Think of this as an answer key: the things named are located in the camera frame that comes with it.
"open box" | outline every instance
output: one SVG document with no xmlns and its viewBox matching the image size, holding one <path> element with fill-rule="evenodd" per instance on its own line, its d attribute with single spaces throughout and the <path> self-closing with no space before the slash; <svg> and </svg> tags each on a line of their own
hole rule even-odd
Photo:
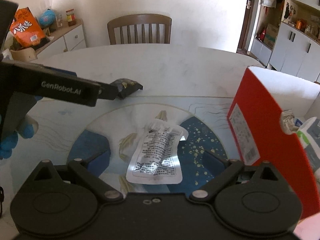
<svg viewBox="0 0 320 240">
<path fill-rule="evenodd" d="M 302 217 L 320 211 L 316 179 L 297 135 L 280 126 L 282 111 L 320 116 L 320 85 L 285 73 L 249 67 L 228 112 L 228 122 L 246 165 L 270 161 L 302 202 Z"/>
</svg>

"orange snack bag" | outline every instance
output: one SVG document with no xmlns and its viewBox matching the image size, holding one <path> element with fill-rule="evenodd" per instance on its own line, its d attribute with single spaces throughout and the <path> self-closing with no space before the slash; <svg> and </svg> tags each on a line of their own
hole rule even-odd
<svg viewBox="0 0 320 240">
<path fill-rule="evenodd" d="M 44 32 L 28 7 L 17 10 L 10 26 L 10 31 L 24 48 L 33 47 L 38 49 L 43 46 L 43 44 L 39 46 L 40 42 L 47 43 Z"/>
</svg>

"blue glove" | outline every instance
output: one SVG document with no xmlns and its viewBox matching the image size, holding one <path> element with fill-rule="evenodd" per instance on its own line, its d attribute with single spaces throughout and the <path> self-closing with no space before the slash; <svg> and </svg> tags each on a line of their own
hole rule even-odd
<svg viewBox="0 0 320 240">
<path fill-rule="evenodd" d="M 18 133 L 25 139 L 31 138 L 38 131 L 38 127 L 38 123 L 33 118 L 26 115 L 26 117 L 21 121 L 20 125 L 17 127 L 16 131 L 0 143 L 0 159 L 7 159 L 11 156 L 12 149 L 14 149 L 18 143 Z"/>
</svg>

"blue globe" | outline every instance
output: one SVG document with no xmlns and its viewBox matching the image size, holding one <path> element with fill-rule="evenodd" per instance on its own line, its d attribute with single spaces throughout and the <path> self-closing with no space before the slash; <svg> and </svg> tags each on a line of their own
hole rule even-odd
<svg viewBox="0 0 320 240">
<path fill-rule="evenodd" d="M 54 13 L 54 11 L 48 9 L 39 17 L 38 20 L 41 27 L 48 27 L 51 24 L 53 24 L 55 19 L 56 19 L 56 14 Z"/>
</svg>

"chair backrest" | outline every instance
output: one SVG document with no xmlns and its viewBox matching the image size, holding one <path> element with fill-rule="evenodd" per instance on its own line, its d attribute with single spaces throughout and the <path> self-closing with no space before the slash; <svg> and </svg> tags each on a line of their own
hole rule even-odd
<svg viewBox="0 0 320 240">
<path fill-rule="evenodd" d="M 33 48 L 26 48 L 17 51 L 10 50 L 10 52 L 14 60 L 19 60 L 23 62 L 29 62 L 38 58 Z"/>
<path fill-rule="evenodd" d="M 142 43 L 146 43 L 145 29 L 144 25 L 149 24 L 149 43 L 152 43 L 152 25 L 156 24 L 156 43 L 160 43 L 160 24 L 164 24 L 164 43 L 170 43 L 171 35 L 171 24 L 172 19 L 170 17 L 161 14 L 132 14 L 122 16 L 108 22 L 108 33 L 110 39 L 110 45 L 116 45 L 116 35 L 115 28 L 120 27 L 120 41 L 124 44 L 123 38 L 123 26 L 127 26 L 128 43 L 131 44 L 131 33 L 130 25 L 134 25 L 134 43 L 139 43 L 138 41 L 138 28 L 137 25 L 142 25 Z"/>
</svg>

